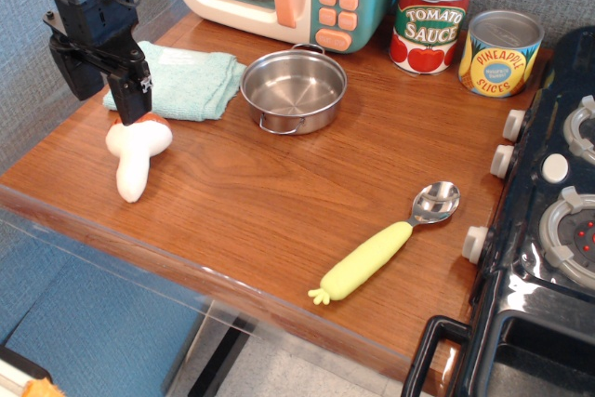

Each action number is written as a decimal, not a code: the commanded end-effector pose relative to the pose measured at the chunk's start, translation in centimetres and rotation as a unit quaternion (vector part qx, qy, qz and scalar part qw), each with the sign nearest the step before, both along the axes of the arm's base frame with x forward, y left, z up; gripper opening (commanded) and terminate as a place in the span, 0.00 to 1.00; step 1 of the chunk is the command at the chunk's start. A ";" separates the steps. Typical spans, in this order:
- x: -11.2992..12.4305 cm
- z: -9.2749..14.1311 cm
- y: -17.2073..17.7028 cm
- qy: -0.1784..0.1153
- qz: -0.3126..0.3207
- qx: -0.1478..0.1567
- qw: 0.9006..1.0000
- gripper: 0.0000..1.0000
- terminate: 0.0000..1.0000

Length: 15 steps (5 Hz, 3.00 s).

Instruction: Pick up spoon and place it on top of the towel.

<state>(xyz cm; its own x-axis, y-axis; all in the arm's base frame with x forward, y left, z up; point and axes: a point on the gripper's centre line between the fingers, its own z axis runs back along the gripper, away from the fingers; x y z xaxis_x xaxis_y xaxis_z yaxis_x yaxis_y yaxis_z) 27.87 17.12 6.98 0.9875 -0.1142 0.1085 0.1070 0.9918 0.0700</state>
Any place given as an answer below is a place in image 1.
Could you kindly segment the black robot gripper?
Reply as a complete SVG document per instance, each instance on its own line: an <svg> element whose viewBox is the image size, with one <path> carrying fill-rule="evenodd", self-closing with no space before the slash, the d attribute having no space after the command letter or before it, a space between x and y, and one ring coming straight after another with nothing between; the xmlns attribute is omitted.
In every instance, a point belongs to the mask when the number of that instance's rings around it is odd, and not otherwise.
<svg viewBox="0 0 595 397"><path fill-rule="evenodd" d="M152 110L152 76L132 36L140 0L54 0L48 12L49 49L69 89L87 100L104 87L98 68L124 68L108 75L112 98L125 126Z"/></svg>

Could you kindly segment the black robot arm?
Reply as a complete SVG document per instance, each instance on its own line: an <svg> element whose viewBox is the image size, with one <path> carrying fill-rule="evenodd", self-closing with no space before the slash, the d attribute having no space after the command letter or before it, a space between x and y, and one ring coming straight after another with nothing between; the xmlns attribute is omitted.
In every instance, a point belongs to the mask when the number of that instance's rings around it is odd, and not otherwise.
<svg viewBox="0 0 595 397"><path fill-rule="evenodd" d="M133 37L140 0L54 0L44 16L49 50L79 100L110 87L122 123L136 123L152 110L152 76Z"/></svg>

